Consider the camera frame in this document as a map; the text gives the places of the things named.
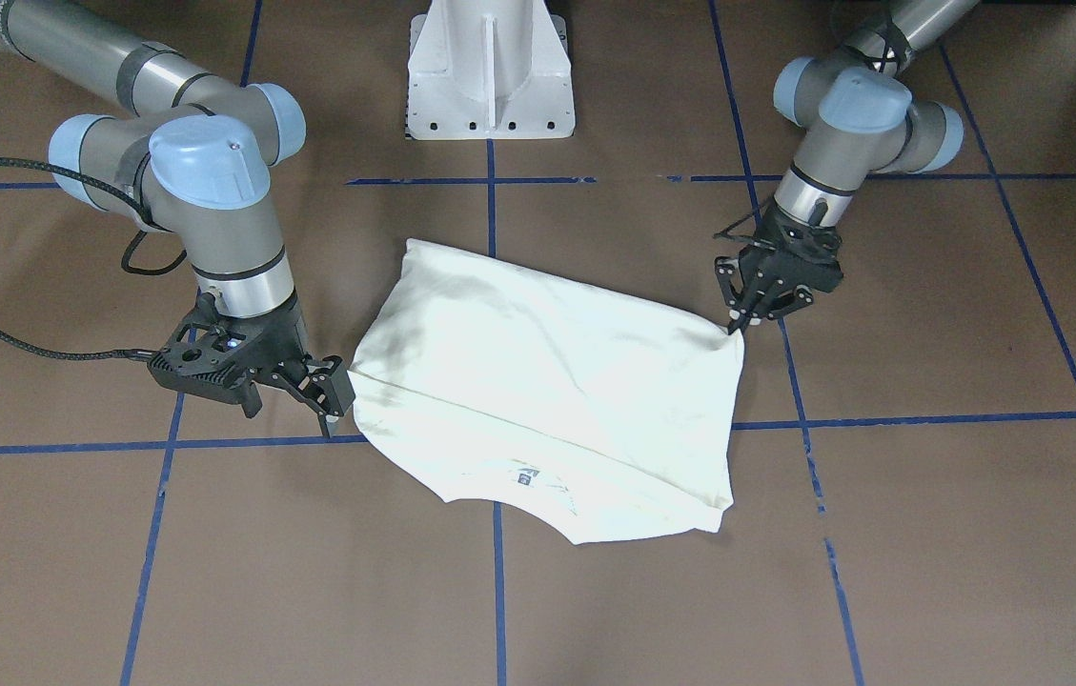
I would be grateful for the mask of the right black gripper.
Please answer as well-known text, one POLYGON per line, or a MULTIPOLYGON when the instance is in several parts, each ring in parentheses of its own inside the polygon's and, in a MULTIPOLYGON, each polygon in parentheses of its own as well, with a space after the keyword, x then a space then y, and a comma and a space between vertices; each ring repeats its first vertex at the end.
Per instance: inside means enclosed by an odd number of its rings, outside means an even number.
POLYGON ((249 418, 261 408, 258 383, 277 388, 310 408, 327 439, 355 403, 345 360, 338 355, 316 360, 306 349, 296 292, 247 318, 223 315, 214 295, 201 292, 147 369, 168 390, 237 405, 249 418))

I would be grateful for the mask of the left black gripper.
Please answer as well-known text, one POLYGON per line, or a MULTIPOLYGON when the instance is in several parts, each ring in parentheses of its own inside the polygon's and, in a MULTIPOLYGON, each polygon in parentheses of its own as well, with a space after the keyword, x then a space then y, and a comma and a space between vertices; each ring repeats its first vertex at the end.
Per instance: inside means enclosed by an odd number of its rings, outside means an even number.
POLYGON ((838 287, 843 241, 825 225, 827 213, 826 205, 815 205, 802 221, 777 205, 761 205, 714 233, 742 245, 735 257, 717 257, 730 334, 811 308, 816 295, 838 287))

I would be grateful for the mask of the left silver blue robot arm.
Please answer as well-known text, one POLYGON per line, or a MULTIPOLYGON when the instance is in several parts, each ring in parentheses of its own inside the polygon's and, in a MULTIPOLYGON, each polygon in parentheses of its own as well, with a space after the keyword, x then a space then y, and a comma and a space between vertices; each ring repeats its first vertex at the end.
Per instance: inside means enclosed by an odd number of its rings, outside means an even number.
POLYGON ((829 55, 795 58, 779 73, 773 105, 804 135, 776 191, 751 213, 754 233, 714 262, 730 332, 809 308, 840 285, 838 227, 865 178, 934 172, 955 159, 960 114, 918 100, 901 74, 973 8, 884 1, 829 55))

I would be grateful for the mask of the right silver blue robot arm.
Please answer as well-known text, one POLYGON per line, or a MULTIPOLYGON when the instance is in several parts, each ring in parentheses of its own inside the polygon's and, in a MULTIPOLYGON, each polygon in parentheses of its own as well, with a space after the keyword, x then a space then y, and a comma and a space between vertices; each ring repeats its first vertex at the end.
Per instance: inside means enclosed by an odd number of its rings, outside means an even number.
POLYGON ((301 151, 302 109, 275 84, 238 86, 71 1, 0 1, 0 51, 107 97, 128 117, 76 114, 47 160, 0 157, 0 168, 48 172, 89 208, 124 214, 141 233, 179 238, 196 303, 155 349, 63 353, 68 361, 145 365, 176 394, 260 412, 260 386, 310 408, 332 437, 355 401, 340 356, 314 357, 271 197, 271 170, 301 151))

